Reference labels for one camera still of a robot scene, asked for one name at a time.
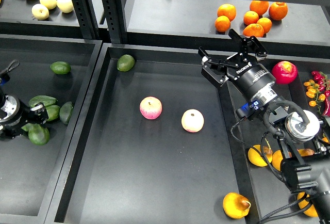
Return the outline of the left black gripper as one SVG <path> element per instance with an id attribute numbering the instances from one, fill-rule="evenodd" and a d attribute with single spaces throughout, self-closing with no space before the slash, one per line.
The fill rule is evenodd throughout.
<path id="1" fill-rule="evenodd" d="M 48 113 L 43 104 L 29 108 L 17 97 L 1 94 L 1 139 L 28 136 L 28 119 L 31 123 L 45 124 Z"/>

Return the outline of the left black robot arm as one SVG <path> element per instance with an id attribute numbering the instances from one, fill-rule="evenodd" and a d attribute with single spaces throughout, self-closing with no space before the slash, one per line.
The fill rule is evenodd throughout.
<path id="1" fill-rule="evenodd" d="M 48 119 L 46 107 L 39 102 L 29 107 L 16 95 L 1 89 L 1 139 L 13 139 L 26 133 L 27 124 L 45 124 Z"/>

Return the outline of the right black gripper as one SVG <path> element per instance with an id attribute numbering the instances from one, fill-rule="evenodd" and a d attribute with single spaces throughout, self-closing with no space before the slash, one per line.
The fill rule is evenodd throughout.
<path id="1" fill-rule="evenodd" d="M 231 61 L 212 59 L 199 47 L 201 73 L 215 87 L 221 87 L 229 78 L 245 99 L 252 99 L 262 88 L 275 84 L 275 77 L 259 63 L 267 57 L 268 51 L 255 36 L 242 37 L 234 29 L 230 29 L 228 35 L 238 44 L 238 55 L 230 57 Z"/>

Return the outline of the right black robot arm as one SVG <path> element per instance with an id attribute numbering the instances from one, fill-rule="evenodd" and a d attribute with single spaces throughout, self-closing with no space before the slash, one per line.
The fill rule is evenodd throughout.
<path id="1" fill-rule="evenodd" d="M 329 117 L 317 117 L 274 90 L 275 77 L 261 64 L 267 50 L 254 36 L 242 37 L 233 29 L 229 36 L 239 45 L 235 54 L 213 59 L 203 48 L 202 75 L 216 88 L 226 82 L 246 99 L 237 109 L 239 122 L 260 119 L 279 145 L 283 160 L 273 174 L 292 193 L 303 193 L 307 206 L 314 206 L 320 223 L 329 223 Z"/>

